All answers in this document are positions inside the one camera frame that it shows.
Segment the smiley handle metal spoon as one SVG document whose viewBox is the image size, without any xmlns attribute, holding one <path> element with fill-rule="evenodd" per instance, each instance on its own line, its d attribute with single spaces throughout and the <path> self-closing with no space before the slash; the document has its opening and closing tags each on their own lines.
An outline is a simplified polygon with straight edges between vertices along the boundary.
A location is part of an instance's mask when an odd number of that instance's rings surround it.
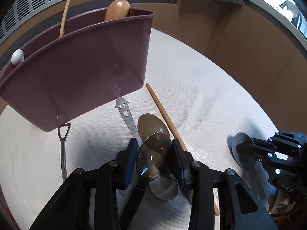
<svg viewBox="0 0 307 230">
<path fill-rule="evenodd" d="M 135 124 L 133 116 L 132 116 L 131 111 L 129 109 L 129 102 L 126 101 L 126 99 L 119 97 L 119 98 L 116 99 L 116 108 L 119 110 L 123 120 L 125 121 L 127 127 L 129 128 L 130 132 L 132 133 L 133 137 L 137 139 L 139 149 L 140 149 L 143 141 L 141 140 L 141 138 L 139 136 L 138 127 Z M 164 159 L 164 163 L 163 163 L 162 167 L 160 168 L 160 176 L 162 174 L 170 174 L 169 170 L 165 166 L 166 156 L 165 156 L 165 159 Z M 171 196 L 170 200 L 174 199 L 177 195 L 178 195 L 178 193 L 176 195 Z"/>
</svg>

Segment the large metal spoon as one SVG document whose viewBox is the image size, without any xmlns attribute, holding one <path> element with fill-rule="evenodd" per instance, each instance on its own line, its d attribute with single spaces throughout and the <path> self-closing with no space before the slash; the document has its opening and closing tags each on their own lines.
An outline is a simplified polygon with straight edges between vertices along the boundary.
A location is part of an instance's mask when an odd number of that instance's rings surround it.
<svg viewBox="0 0 307 230">
<path fill-rule="evenodd" d="M 121 229 L 129 228 L 143 200 L 149 182 L 160 176 L 160 168 L 170 146 L 171 139 L 163 132 L 153 133 L 142 143 L 136 159 L 138 180 L 120 215 Z"/>
<path fill-rule="evenodd" d="M 168 136 L 170 133 L 165 123 L 156 115 L 145 113 L 140 116 L 137 122 L 138 133 L 143 142 L 145 142 L 151 135 L 161 132 Z"/>
</svg>

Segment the shovel handle metal spoon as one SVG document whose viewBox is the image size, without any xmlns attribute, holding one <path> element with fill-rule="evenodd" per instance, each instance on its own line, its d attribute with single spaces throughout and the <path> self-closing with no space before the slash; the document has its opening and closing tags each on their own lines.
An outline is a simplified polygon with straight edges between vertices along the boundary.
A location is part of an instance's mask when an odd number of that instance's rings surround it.
<svg viewBox="0 0 307 230">
<path fill-rule="evenodd" d="M 66 129 L 64 136 L 61 135 L 61 130 Z M 65 181 L 68 177 L 67 175 L 67 165 L 66 165 L 66 139 L 71 128 L 70 123 L 63 124 L 57 128 L 58 137 L 60 140 L 60 158 L 61 158 L 61 175 L 62 180 Z"/>
</svg>

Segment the wooden chopstick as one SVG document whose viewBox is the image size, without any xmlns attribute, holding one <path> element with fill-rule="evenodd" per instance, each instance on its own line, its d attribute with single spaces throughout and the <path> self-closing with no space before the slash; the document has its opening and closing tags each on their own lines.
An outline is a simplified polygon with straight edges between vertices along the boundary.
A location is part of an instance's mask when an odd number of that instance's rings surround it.
<svg viewBox="0 0 307 230">
<path fill-rule="evenodd" d="M 167 114 L 166 110 L 164 109 L 162 103 L 160 102 L 159 98 L 155 94 L 152 87 L 149 83 L 146 83 L 146 88 L 148 89 L 151 97 L 153 98 L 156 106 L 158 107 L 164 121 L 166 122 L 169 130 L 171 131 L 172 135 L 175 139 L 178 139 L 183 151 L 188 151 L 187 147 L 185 146 L 180 134 L 178 133 L 176 127 L 174 126 L 171 118 Z M 169 153 L 166 158 L 167 168 L 169 170 Z M 178 186 L 178 182 L 174 175 L 170 172 L 170 174 L 162 174 L 160 177 L 156 178 L 152 182 L 149 183 L 149 188 L 153 192 L 155 196 L 161 199 L 170 200 L 171 196 L 176 195 L 180 187 Z M 189 203 L 192 203 L 192 190 L 184 191 L 182 190 L 186 198 L 188 199 Z"/>
<path fill-rule="evenodd" d="M 63 37 L 63 35 L 64 35 L 66 18 L 67 18 L 70 2 L 71 2 L 71 0 L 67 0 L 66 5 L 64 7 L 64 11 L 63 11 L 63 14 L 62 14 L 62 19 L 61 19 L 60 31 L 59 31 L 59 38 Z"/>
</svg>

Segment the white ceramic spoon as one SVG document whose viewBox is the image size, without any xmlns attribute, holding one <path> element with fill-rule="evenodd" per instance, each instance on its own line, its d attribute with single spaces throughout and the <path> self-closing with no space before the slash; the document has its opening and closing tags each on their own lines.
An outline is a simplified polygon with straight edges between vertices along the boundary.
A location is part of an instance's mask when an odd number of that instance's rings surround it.
<svg viewBox="0 0 307 230">
<path fill-rule="evenodd" d="M 24 52 L 21 49 L 17 49 L 12 54 L 11 64 L 14 67 L 17 67 L 24 59 Z"/>
</svg>

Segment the wooden spoon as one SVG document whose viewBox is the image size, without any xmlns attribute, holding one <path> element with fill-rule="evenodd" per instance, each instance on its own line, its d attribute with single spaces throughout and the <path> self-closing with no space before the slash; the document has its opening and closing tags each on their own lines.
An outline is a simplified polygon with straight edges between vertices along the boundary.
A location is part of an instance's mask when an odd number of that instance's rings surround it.
<svg viewBox="0 0 307 230">
<path fill-rule="evenodd" d="M 126 17 L 130 12 L 130 3 L 127 0 L 115 0 L 107 8 L 104 21 Z"/>
</svg>

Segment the white table mat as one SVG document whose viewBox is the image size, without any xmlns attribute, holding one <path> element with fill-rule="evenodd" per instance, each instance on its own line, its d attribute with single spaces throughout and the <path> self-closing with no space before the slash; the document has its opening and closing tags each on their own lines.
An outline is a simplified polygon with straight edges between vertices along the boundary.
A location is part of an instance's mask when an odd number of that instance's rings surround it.
<svg viewBox="0 0 307 230">
<path fill-rule="evenodd" d="M 194 159 L 241 173 L 229 146 L 238 132 L 267 139 L 276 132 L 246 90 L 202 54 L 152 30 L 145 80 L 154 90 Z M 115 102 L 71 122 L 67 170 L 99 168 L 125 149 L 131 133 Z M 56 130 L 41 131 L 11 107 L 1 114 L 1 187 L 17 225 L 29 229 L 62 185 Z"/>
</svg>

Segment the purple plastic utensil caddy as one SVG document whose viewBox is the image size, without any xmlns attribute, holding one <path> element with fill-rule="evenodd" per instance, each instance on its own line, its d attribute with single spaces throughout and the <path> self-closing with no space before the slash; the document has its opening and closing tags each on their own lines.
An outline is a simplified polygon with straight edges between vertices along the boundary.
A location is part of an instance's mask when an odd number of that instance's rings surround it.
<svg viewBox="0 0 307 230">
<path fill-rule="evenodd" d="M 105 21 L 106 10 L 71 17 L 25 43 L 24 60 L 8 62 L 1 74 L 1 98 L 45 132 L 117 97 L 140 89 L 154 13 L 131 8 Z"/>
</svg>

